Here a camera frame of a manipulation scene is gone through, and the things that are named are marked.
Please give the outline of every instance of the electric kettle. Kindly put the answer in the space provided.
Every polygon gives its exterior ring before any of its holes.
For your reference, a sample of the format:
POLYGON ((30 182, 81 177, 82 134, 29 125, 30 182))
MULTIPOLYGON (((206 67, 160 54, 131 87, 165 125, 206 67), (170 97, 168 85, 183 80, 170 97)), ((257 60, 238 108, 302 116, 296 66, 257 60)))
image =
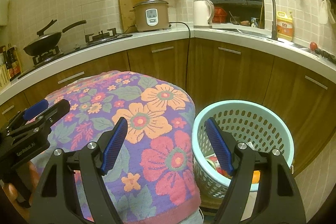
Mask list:
POLYGON ((194 28, 212 28, 215 7, 210 0, 194 1, 194 28))

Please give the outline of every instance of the white countertop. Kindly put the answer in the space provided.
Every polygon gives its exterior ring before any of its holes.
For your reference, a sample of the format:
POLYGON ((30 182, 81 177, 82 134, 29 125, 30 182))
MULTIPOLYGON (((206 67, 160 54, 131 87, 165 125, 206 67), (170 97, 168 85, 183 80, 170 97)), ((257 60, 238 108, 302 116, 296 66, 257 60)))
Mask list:
MULTIPOLYGON (((237 28, 237 26, 232 24, 214 24, 214 28, 237 28)), ((252 30, 254 32, 258 31, 264 34, 270 34, 269 31, 255 28, 251 29, 251 27, 238 26, 238 28, 247 28, 247 30, 252 30)), ((287 46, 283 43, 274 42, 266 38, 252 37, 245 34, 217 29, 194 29, 191 27, 190 30, 191 37, 221 41, 266 52, 306 67, 336 83, 336 65, 323 57, 317 57, 300 49, 287 46)), ((129 50, 131 48, 188 37, 189 31, 185 26, 172 27, 169 30, 133 33, 133 36, 129 38, 117 40, 115 42, 107 42, 75 52, 38 68, 19 80, 13 80, 0 91, 0 105, 35 83, 90 60, 129 50)), ((295 42, 309 47, 308 42, 299 41, 298 39, 296 39, 295 42)))

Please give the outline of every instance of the faucet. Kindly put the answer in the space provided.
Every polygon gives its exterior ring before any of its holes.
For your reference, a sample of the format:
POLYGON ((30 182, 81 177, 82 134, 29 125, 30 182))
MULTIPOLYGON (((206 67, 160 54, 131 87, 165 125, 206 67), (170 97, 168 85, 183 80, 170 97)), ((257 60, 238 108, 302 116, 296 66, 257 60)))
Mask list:
POLYGON ((273 4, 273 22, 272 22, 272 39, 278 40, 278 31, 277 31, 277 7, 275 0, 272 0, 273 4))

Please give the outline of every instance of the purple floral blanket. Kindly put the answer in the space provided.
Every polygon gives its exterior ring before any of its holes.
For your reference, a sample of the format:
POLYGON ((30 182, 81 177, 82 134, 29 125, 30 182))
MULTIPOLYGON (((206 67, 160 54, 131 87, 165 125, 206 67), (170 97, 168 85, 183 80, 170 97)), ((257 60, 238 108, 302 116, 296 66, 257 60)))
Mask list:
MULTIPOLYGON (((52 127, 50 148, 32 160, 40 174, 53 150, 81 149, 125 117, 124 145, 114 168, 103 177, 121 219, 176 224, 198 209, 190 139, 195 108, 185 91, 146 75, 112 71, 46 99, 51 106, 63 98, 70 102, 70 112, 52 127)), ((93 220, 79 171, 75 181, 83 215, 93 220)))

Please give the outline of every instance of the light blue plastic basket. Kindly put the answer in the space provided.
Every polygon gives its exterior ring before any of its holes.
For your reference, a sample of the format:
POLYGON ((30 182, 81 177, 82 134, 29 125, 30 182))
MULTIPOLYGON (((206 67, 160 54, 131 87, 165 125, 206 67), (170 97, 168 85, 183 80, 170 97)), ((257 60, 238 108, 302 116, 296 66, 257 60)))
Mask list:
MULTIPOLYGON (((274 112, 248 101, 228 100, 214 103, 197 115, 192 132, 195 179, 203 193, 223 198, 231 181, 216 172, 205 160, 206 156, 214 153, 204 125, 210 117, 214 117, 220 128, 230 132, 237 142, 251 141, 255 149, 262 152, 277 148, 288 166, 292 164, 294 143, 291 133, 274 112)), ((251 184, 251 192, 256 192, 258 185, 251 184)))

